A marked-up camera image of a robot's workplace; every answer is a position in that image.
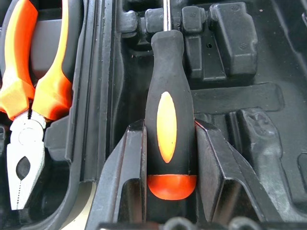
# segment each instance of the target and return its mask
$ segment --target orange pliers handle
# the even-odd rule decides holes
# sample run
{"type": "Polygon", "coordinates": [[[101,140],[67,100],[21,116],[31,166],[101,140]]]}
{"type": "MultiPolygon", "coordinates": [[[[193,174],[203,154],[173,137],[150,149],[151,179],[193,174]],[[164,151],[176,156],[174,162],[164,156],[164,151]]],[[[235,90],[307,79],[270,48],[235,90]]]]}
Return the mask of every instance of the orange pliers handle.
{"type": "Polygon", "coordinates": [[[4,57],[0,62],[2,88],[0,111],[10,119],[29,108],[49,120],[57,120],[69,112],[79,35],[83,21],[81,0],[62,0],[62,26],[58,51],[48,72],[36,86],[29,74],[31,39],[37,20],[36,1],[13,0],[2,27],[0,45],[4,57]]]}

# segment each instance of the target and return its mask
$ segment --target pliers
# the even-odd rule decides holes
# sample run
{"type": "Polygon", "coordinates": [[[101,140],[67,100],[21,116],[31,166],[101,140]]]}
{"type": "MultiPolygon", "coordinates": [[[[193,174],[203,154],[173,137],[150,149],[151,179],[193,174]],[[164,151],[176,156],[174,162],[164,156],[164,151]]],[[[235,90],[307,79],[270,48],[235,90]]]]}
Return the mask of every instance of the pliers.
{"type": "Polygon", "coordinates": [[[82,0],[62,0],[59,46],[48,72],[36,88],[29,73],[38,0],[13,0],[0,38],[0,111],[13,120],[7,146],[7,171],[12,210],[23,209],[45,164],[46,122],[67,115],[72,103],[72,78],[83,21],[82,0]]]}

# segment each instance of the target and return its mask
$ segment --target metal shaft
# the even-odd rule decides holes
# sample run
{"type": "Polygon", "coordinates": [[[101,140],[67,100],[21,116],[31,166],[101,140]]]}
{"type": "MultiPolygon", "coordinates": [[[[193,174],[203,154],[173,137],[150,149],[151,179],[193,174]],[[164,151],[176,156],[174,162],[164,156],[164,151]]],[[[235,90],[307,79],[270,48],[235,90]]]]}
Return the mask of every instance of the metal shaft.
{"type": "Polygon", "coordinates": [[[163,0],[163,30],[169,31],[171,29],[172,29],[171,0],[163,0]]]}

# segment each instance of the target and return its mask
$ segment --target screwdriver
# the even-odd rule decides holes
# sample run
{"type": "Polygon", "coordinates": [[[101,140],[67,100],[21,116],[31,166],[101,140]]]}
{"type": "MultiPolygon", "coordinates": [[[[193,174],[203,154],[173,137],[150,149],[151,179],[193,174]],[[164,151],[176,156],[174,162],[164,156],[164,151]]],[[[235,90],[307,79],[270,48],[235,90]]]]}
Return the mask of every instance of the screwdriver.
{"type": "Polygon", "coordinates": [[[170,0],[163,1],[164,26],[152,37],[153,76],[147,96],[147,184],[164,200],[188,197],[196,186],[193,101],[182,58],[183,35],[172,30],[170,0]]]}

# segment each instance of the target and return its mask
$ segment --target tool case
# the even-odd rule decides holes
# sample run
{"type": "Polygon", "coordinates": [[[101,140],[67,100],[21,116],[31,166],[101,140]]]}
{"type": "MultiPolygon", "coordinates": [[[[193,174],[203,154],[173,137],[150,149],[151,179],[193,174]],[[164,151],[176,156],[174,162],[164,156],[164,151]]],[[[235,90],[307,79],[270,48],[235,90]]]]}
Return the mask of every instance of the tool case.
{"type": "MultiPolygon", "coordinates": [[[[9,4],[0,2],[0,23],[9,4]]],[[[11,121],[0,113],[0,229],[60,229],[83,182],[97,183],[89,230],[307,229],[307,2],[171,6],[193,97],[193,194],[165,201],[146,183],[143,120],[163,1],[83,0],[72,107],[46,129],[46,164],[23,210],[10,207],[11,121]]],[[[61,1],[39,7],[30,56],[36,78],[55,56],[61,1]]]]}

